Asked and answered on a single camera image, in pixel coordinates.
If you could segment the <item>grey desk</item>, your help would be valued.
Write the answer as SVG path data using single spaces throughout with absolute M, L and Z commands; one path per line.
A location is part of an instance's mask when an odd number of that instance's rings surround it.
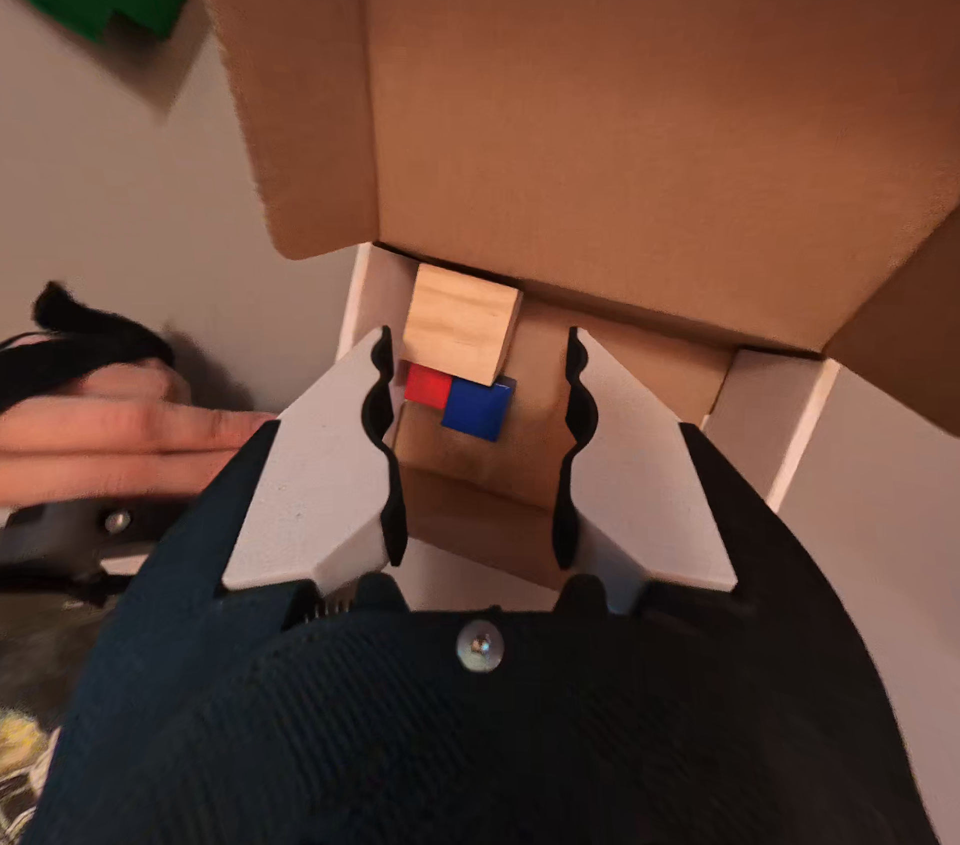
M 2 0 L 2 338 L 51 279 L 171 332 L 197 399 L 285 407 L 330 366 L 354 250 L 273 250 L 200 0 L 96 46 Z M 841 372 L 782 511 L 892 689 L 958 843 L 958 444 Z

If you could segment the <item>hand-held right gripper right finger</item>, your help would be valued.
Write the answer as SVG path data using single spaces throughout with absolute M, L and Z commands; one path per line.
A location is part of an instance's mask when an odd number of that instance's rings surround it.
M 727 594 L 738 576 L 683 423 L 589 332 L 569 329 L 551 541 L 558 567 L 593 575 L 608 595 L 652 582 Z

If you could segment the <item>blue cube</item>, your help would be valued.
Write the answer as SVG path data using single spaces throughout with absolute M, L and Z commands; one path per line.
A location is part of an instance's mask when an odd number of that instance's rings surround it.
M 489 386 L 459 376 L 452 378 L 440 426 L 496 443 L 511 406 L 517 382 L 500 375 Z

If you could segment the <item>white cardboard mailer box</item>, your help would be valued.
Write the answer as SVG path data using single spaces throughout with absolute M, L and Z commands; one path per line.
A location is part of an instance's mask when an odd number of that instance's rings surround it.
M 958 434 L 958 0 L 205 0 L 274 248 L 824 352 Z

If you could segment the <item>red cube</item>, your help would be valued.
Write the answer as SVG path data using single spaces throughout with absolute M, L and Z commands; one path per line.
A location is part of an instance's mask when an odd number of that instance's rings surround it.
M 451 374 L 410 362 L 404 385 L 404 400 L 443 412 L 450 398 L 452 383 Z

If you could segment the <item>wooden cube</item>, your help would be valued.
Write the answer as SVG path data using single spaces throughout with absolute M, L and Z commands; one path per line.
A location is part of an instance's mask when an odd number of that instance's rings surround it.
M 405 359 L 492 386 L 508 356 L 522 300 L 516 287 L 420 263 L 402 335 Z

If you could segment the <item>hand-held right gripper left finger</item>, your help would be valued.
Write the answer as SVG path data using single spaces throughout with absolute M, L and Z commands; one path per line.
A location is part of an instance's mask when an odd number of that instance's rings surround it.
M 375 327 L 280 414 L 222 575 L 228 590 L 309 580 L 330 595 L 402 563 L 394 372 L 390 328 Z

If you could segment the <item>person's left hand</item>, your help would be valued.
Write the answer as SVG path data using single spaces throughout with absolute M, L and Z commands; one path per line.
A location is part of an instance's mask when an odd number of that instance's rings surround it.
M 95 371 L 2 413 L 4 510 L 198 496 L 274 415 L 207 409 L 157 360 Z

